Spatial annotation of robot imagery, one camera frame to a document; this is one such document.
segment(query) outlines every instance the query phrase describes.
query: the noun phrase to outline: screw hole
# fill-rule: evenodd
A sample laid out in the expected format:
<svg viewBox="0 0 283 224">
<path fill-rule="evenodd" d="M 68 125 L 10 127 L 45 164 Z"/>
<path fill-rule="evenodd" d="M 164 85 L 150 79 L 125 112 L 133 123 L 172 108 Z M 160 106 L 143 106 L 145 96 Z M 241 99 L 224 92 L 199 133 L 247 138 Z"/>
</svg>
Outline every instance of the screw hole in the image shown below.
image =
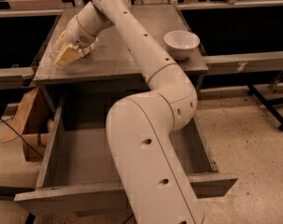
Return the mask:
<svg viewBox="0 0 283 224">
<path fill-rule="evenodd" d="M 150 138 L 143 140 L 143 142 L 141 143 L 141 145 L 150 145 L 152 143 L 152 140 Z"/>
<path fill-rule="evenodd" d="M 162 188 L 164 186 L 166 186 L 169 183 L 169 179 L 165 178 L 163 180 L 161 180 L 160 182 L 158 182 L 158 188 Z"/>
</svg>

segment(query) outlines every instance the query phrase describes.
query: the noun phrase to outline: black cable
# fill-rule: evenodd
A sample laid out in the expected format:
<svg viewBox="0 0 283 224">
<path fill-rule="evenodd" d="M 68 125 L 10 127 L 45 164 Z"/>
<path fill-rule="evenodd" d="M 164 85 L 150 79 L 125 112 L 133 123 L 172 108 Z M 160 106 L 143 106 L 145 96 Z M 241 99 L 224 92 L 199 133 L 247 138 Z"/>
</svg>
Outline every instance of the black cable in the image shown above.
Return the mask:
<svg viewBox="0 0 283 224">
<path fill-rule="evenodd" d="M 13 119 L 13 117 L 11 116 L 9 119 L 5 120 L 5 122 L 10 121 L 11 119 Z"/>
<path fill-rule="evenodd" d="M 123 224 L 128 223 L 128 221 L 129 221 L 130 219 L 132 219 L 133 216 L 134 216 L 134 213 L 132 213 L 132 214 L 123 222 Z"/>
<path fill-rule="evenodd" d="M 22 141 L 26 144 L 26 146 L 28 146 L 30 149 L 32 149 L 36 154 L 38 154 L 41 158 L 44 158 L 40 153 L 38 153 L 38 151 L 36 149 L 34 149 L 33 147 L 31 147 L 25 140 L 23 137 L 21 137 L 21 135 L 15 130 L 13 129 L 5 120 L 0 119 L 2 122 L 4 122 L 14 133 L 17 134 L 17 136 L 19 138 L 22 139 Z"/>
</svg>

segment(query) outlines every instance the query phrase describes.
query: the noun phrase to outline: cardboard box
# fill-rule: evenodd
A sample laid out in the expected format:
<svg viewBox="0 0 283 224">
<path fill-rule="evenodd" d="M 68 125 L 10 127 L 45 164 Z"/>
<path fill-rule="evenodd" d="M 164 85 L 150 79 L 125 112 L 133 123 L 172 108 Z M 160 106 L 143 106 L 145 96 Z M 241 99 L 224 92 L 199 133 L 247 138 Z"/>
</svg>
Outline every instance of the cardboard box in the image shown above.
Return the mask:
<svg viewBox="0 0 283 224">
<path fill-rule="evenodd" d="M 42 161 L 50 138 L 52 113 L 39 88 L 25 93 L 17 113 L 2 139 L 3 143 L 21 136 L 22 150 L 27 161 Z"/>
</svg>

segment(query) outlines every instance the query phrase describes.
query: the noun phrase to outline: robot end effector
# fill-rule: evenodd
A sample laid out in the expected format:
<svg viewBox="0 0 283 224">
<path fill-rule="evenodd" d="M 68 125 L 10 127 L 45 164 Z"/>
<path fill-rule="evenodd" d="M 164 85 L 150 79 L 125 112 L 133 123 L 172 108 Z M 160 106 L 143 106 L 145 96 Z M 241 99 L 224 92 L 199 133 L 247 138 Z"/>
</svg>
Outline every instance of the robot end effector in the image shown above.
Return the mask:
<svg viewBox="0 0 283 224">
<path fill-rule="evenodd" d="M 122 0 L 127 7 L 131 0 Z M 52 58 L 60 68 L 88 55 L 97 42 L 97 36 L 112 22 L 99 9 L 89 2 L 60 34 L 52 47 Z"/>
</svg>

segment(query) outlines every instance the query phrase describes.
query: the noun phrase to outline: gray table surface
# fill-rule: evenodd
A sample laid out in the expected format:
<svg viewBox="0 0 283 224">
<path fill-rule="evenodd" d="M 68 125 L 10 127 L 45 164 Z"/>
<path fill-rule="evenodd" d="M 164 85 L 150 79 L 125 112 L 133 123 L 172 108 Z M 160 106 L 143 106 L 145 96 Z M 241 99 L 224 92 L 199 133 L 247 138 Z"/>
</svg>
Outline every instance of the gray table surface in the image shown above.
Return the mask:
<svg viewBox="0 0 283 224">
<path fill-rule="evenodd" d="M 172 5 L 132 6 L 131 10 L 164 48 L 165 34 L 173 30 L 187 30 L 184 21 Z M 66 24 L 78 12 L 77 8 L 68 8 L 63 12 L 37 68 L 34 82 L 41 85 L 58 84 L 139 75 L 139 68 L 114 26 L 100 33 L 95 49 L 87 57 L 63 69 L 53 65 L 50 58 L 52 45 L 65 29 Z M 199 49 L 186 60 L 179 61 L 178 64 L 187 74 L 204 74 L 208 71 Z"/>
</svg>

